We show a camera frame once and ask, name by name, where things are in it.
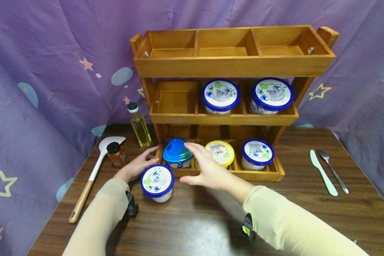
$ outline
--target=plastic bottle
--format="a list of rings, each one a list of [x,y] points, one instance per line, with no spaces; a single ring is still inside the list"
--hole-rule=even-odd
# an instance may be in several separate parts
[[[149,135],[144,116],[138,113],[138,105],[135,102],[129,103],[127,107],[128,111],[132,113],[130,123],[141,148],[148,148],[151,145],[151,136]]]
[[[108,157],[116,168],[125,166],[125,149],[118,142],[109,143],[107,146]]]

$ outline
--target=hand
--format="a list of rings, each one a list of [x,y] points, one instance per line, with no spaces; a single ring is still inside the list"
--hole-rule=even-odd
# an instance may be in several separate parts
[[[160,146],[158,145],[153,148],[148,148],[144,153],[137,156],[132,162],[122,167],[113,178],[119,178],[127,184],[138,178],[147,167],[150,167],[159,161],[159,158],[151,154],[159,147]]]
[[[199,162],[201,173],[198,176],[184,176],[180,181],[189,185],[205,186],[217,190],[224,189],[225,182],[233,174],[216,162],[202,145],[187,142],[184,146],[191,151]]]

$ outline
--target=yellow-rimmed yogurt cup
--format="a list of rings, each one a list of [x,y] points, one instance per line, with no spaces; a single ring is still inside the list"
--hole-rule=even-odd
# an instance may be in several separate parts
[[[225,168],[235,159],[235,151],[232,146],[223,140],[211,141],[206,144],[205,148],[211,153],[213,159]]]

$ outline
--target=wooden table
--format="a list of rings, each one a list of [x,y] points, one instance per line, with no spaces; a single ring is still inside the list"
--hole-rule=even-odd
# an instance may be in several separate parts
[[[103,137],[111,135],[127,137],[124,146],[131,159],[143,151],[130,126],[109,126]],[[350,194],[340,189],[321,161],[339,196],[327,193],[318,170],[310,162],[309,151],[317,148],[331,156],[330,162]],[[274,189],[314,213],[356,240],[369,255],[384,255],[384,200],[331,132],[322,128],[289,127],[276,150],[286,176],[281,182],[257,184]],[[28,255],[63,253],[76,227],[68,223],[68,218],[99,153],[95,146]],[[104,160],[85,208],[116,171],[108,159]],[[124,218],[117,225],[108,241],[107,255],[285,255],[260,238],[252,245],[238,239],[244,214],[241,206],[226,194],[181,184],[179,180],[175,181],[172,198],[163,204],[144,196],[138,181],[131,192],[140,211],[135,219]]]

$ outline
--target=long sleeve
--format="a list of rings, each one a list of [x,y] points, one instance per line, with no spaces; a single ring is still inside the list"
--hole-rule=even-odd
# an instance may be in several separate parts
[[[367,256],[361,248],[322,220],[265,186],[256,186],[243,210],[256,232],[277,250],[301,256]]]
[[[108,237],[128,207],[125,191],[129,187],[122,180],[114,178],[104,184],[83,214],[63,256],[105,255]]]

